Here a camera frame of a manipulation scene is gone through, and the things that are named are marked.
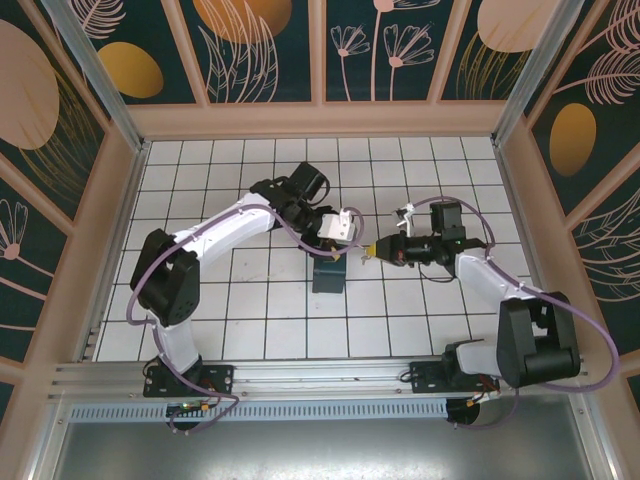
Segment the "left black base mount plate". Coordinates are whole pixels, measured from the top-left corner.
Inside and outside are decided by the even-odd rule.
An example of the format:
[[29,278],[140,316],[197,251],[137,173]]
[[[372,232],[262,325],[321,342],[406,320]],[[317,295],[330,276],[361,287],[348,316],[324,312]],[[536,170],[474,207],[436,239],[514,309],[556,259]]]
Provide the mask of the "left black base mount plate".
[[[152,365],[144,371],[145,398],[197,397],[200,392],[185,385],[169,368]],[[196,365],[184,373],[184,377],[201,388],[225,394],[232,393],[234,367],[231,365]]]

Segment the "aluminium side rail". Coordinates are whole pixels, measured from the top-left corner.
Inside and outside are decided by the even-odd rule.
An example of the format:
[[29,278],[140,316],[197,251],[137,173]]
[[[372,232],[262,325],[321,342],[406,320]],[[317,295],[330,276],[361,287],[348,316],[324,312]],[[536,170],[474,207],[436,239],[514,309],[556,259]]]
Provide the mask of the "aluminium side rail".
[[499,147],[494,147],[493,150],[503,179],[506,196],[511,207],[511,213],[520,239],[520,245],[529,269],[529,276],[532,278],[535,286],[545,292],[562,291],[565,293],[565,290],[563,288],[559,288],[555,283],[550,281],[543,271],[543,264],[534,241],[533,230],[526,218],[525,206],[516,189],[515,177],[511,173],[507,157],[502,153],[502,150]]
[[111,229],[107,237],[103,258],[97,271],[96,282],[82,323],[80,336],[76,343],[73,363],[82,363],[85,360],[87,349],[91,348],[89,343],[94,335],[94,330],[100,331],[101,322],[105,311],[108,309],[107,304],[111,288],[116,277],[116,270],[119,267],[122,247],[149,156],[150,146],[151,142],[143,139],[141,146],[132,158],[119,204],[115,210],[114,218],[109,223]]

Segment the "grey metal sheet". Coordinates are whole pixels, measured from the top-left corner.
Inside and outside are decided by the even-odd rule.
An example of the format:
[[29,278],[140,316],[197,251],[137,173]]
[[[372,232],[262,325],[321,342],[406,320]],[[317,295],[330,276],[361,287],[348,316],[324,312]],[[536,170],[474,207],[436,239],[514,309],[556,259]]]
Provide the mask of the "grey metal sheet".
[[51,480],[596,480],[563,416],[485,431],[442,420],[73,424]]

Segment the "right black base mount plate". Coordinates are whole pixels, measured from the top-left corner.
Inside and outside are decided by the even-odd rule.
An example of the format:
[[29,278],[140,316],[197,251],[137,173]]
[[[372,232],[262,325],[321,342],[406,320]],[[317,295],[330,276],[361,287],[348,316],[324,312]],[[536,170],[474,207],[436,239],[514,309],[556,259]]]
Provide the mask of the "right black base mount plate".
[[481,374],[466,374],[443,361],[409,364],[409,383],[413,393],[476,394],[500,391],[499,381]]

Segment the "blue starry night tin box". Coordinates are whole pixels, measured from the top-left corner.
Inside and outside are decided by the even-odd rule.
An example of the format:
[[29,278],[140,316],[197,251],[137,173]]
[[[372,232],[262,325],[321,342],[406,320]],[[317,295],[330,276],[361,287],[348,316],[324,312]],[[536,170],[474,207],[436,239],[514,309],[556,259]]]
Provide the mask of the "blue starry night tin box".
[[313,260],[312,292],[314,294],[342,294],[346,282],[346,255],[318,257]]

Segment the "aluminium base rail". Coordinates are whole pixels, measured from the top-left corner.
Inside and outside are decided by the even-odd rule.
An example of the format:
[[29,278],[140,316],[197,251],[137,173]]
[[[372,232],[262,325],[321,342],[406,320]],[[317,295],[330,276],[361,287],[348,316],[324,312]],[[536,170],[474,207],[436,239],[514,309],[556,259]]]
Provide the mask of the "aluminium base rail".
[[[409,397],[400,380],[414,357],[231,361],[232,394],[243,401]],[[82,362],[54,368],[47,396],[78,401],[141,401],[139,362]]]

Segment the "aluminium frame post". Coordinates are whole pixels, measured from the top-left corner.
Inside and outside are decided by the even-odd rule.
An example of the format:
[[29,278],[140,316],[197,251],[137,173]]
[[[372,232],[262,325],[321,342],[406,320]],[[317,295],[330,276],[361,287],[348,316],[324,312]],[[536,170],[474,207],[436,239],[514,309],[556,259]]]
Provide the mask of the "aluminium frame post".
[[62,38],[83,68],[89,82],[93,85],[127,144],[134,151],[140,152],[146,146],[144,137],[140,135],[127,106],[113,85],[94,46],[82,30],[71,7],[66,0],[41,0],[41,3],[51,20],[59,28]]
[[492,144],[496,149],[502,147],[516,127],[524,108],[574,25],[583,3],[584,0],[560,0],[550,16],[492,132]]

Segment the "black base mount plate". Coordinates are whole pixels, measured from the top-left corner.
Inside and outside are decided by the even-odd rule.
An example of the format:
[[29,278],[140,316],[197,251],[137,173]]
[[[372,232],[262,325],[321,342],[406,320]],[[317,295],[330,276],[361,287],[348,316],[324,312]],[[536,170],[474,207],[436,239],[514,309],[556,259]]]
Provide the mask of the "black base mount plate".
[[[169,368],[152,365],[144,371],[145,398],[197,397],[200,392],[185,385]],[[201,388],[225,394],[232,393],[234,367],[231,365],[196,365],[184,373],[184,377]]]
[[500,391],[499,381],[481,374],[466,374],[443,361],[409,364],[409,383],[413,393],[476,394]]

